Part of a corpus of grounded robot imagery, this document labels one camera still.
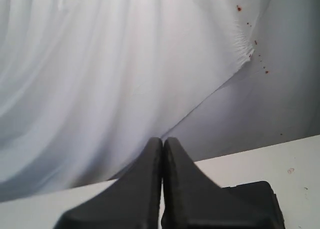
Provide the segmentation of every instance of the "white backdrop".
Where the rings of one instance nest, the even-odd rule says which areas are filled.
[[[112,176],[250,60],[247,35],[233,0],[0,0],[0,200]]]

